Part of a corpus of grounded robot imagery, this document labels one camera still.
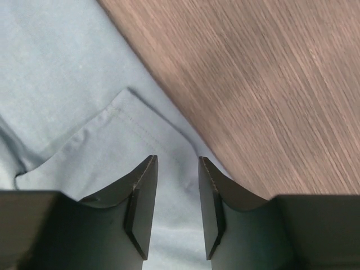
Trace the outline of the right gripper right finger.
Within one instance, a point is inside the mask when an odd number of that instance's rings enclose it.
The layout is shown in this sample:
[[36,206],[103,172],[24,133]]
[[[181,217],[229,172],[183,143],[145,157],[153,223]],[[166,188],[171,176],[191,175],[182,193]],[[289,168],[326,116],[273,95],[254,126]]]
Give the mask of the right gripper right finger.
[[265,200],[199,158],[206,257],[212,269],[358,269],[359,196]]

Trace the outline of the blue grey t shirt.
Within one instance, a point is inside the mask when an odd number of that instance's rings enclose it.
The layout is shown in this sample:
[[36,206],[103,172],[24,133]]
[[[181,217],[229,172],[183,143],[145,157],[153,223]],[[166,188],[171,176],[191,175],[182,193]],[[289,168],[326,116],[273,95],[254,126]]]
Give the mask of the blue grey t shirt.
[[156,155],[144,269],[210,269],[198,158],[212,151],[96,1],[1,2],[1,189],[90,195]]

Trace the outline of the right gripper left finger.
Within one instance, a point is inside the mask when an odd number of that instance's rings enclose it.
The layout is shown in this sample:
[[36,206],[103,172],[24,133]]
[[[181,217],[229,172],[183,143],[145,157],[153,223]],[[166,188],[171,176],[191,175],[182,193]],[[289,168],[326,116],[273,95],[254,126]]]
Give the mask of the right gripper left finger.
[[2,269],[141,269],[149,255],[158,159],[76,201],[1,192]]

